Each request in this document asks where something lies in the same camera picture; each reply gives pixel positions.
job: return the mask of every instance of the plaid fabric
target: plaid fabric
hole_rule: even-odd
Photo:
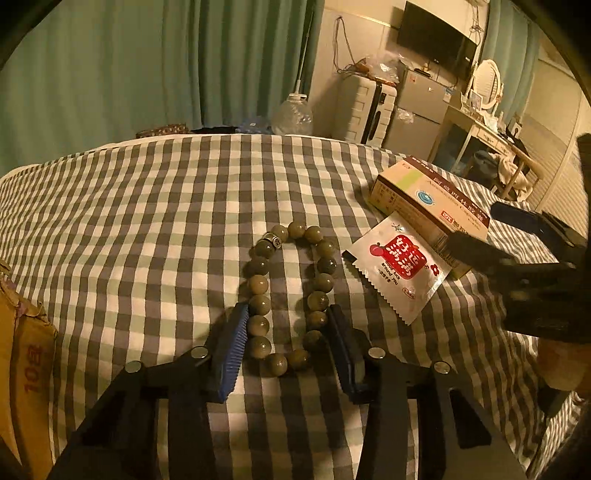
[[[249,249],[276,223],[320,225],[343,250],[382,215],[366,201],[396,155],[306,137],[228,135],[149,139],[71,155],[0,183],[0,257],[22,293],[40,299],[59,330],[53,382],[56,454],[126,362],[170,361],[207,337],[244,297]],[[497,198],[453,177],[485,211]],[[491,221],[489,241],[521,262],[552,261],[535,237]],[[288,244],[271,264],[269,338],[301,346],[308,250]],[[354,327],[406,362],[443,359],[472,382],[519,461],[540,442],[535,339],[501,329],[504,307],[486,277],[446,281],[411,326],[350,265],[330,293]],[[165,406],[160,456],[166,472]],[[340,391],[328,354],[313,369],[261,378],[245,361],[225,405],[210,405],[222,479],[352,479],[366,408]],[[415,477],[411,405],[408,475]],[[564,437],[578,409],[557,417]]]

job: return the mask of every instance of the gray mini fridge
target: gray mini fridge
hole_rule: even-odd
[[[449,97],[450,89],[445,85],[405,68],[382,147],[427,160],[445,117]],[[399,115],[400,110],[412,113],[413,121],[406,121],[404,115]]]

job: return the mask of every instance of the television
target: television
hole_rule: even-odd
[[[467,80],[476,44],[425,9],[406,3],[397,43],[427,57],[462,80]]]

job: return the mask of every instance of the silver rivet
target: silver rivet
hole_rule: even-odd
[[[191,350],[191,356],[195,360],[199,360],[200,358],[205,358],[209,355],[209,350],[207,350],[204,346],[196,346],[193,350]]]
[[[378,346],[373,346],[368,350],[368,355],[371,358],[384,358],[386,356],[386,352],[383,348]]]
[[[523,290],[512,290],[509,296],[513,300],[526,301],[530,299],[530,294]]]
[[[132,360],[131,362],[127,362],[125,364],[125,371],[129,374],[137,373],[143,367],[143,363],[139,360]]]
[[[438,374],[443,375],[447,375],[450,371],[452,371],[452,368],[449,366],[447,362],[435,362],[435,364],[433,365],[433,369]]]

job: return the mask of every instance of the curtain fold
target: curtain fold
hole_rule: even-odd
[[[324,0],[63,0],[0,71],[0,174],[141,130],[271,116]]]
[[[539,27],[510,0],[491,0],[482,60],[499,67],[504,91],[496,113],[506,122],[525,108],[539,49]]]

